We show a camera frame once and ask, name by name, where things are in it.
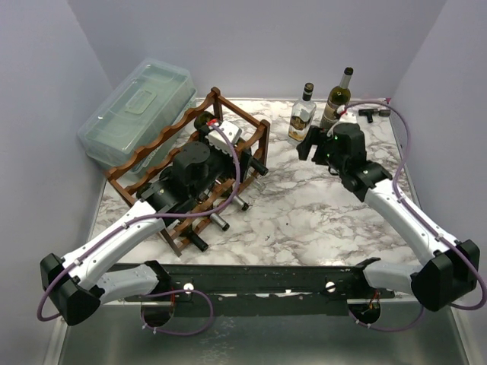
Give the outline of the dark bottle white label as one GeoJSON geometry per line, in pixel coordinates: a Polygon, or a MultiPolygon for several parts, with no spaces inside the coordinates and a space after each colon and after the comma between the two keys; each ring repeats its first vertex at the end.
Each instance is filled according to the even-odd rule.
{"type": "MultiPolygon", "coordinates": [[[[213,114],[205,111],[196,118],[193,126],[195,129],[200,130],[204,125],[212,121],[214,118],[215,116],[213,114]]],[[[252,155],[251,148],[247,148],[242,151],[240,156],[240,170],[242,179],[250,167],[252,167],[261,176],[265,176],[269,172],[268,168],[252,155]]]]}

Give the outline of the clear square whisky bottle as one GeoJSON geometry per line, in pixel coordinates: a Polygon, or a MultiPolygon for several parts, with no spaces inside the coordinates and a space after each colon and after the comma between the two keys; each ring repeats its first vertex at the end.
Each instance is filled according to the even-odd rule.
{"type": "Polygon", "coordinates": [[[296,100],[291,108],[291,116],[288,127],[288,137],[292,141],[300,143],[304,140],[309,127],[314,119],[317,105],[312,101],[314,85],[307,82],[299,100],[296,100]]]}

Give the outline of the clear glass wine bottle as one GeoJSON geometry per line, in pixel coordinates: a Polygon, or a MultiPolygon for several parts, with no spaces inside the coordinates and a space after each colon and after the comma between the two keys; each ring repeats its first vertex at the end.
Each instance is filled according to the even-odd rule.
{"type": "Polygon", "coordinates": [[[266,185],[259,178],[260,175],[256,171],[249,173],[248,177],[242,182],[243,189],[253,187],[259,192],[262,192],[266,188],[266,185]]]}

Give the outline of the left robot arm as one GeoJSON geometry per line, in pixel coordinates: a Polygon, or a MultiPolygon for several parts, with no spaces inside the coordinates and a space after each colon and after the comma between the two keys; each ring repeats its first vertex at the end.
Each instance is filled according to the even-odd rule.
{"type": "Polygon", "coordinates": [[[101,235],[84,246],[65,255],[55,266],[61,271],[49,279],[48,275],[43,276],[44,294],[40,299],[37,307],[37,319],[41,322],[48,322],[58,317],[66,318],[67,315],[62,313],[61,306],[56,305],[57,314],[45,317],[42,314],[43,307],[47,300],[53,300],[54,287],[69,273],[79,266],[87,266],[89,262],[96,265],[107,263],[112,265],[117,258],[116,254],[123,256],[130,249],[137,246],[145,238],[153,233],[165,228],[163,219],[165,218],[197,218],[206,217],[211,214],[217,214],[223,208],[226,208],[231,200],[237,194],[237,188],[240,186],[240,163],[237,158],[236,143],[240,137],[241,129],[235,125],[227,126],[211,125],[208,134],[208,142],[212,147],[219,148],[222,152],[228,152],[233,157],[236,171],[236,182],[230,197],[219,207],[207,209],[203,208],[200,212],[195,213],[157,213],[152,210],[149,204],[136,202],[129,210],[125,217],[109,227],[101,235]]]}

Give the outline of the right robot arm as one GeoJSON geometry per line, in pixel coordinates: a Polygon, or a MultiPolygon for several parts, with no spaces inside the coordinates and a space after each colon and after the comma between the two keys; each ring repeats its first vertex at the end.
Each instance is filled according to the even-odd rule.
{"type": "Polygon", "coordinates": [[[297,146],[300,160],[310,159],[334,171],[342,185],[374,209],[404,239],[419,265],[375,261],[350,279],[352,293],[369,297],[376,289],[413,295],[436,312],[479,284],[479,247],[441,229],[403,193],[391,174],[367,158],[365,136],[355,123],[339,123],[328,132],[310,127],[297,146]]]}

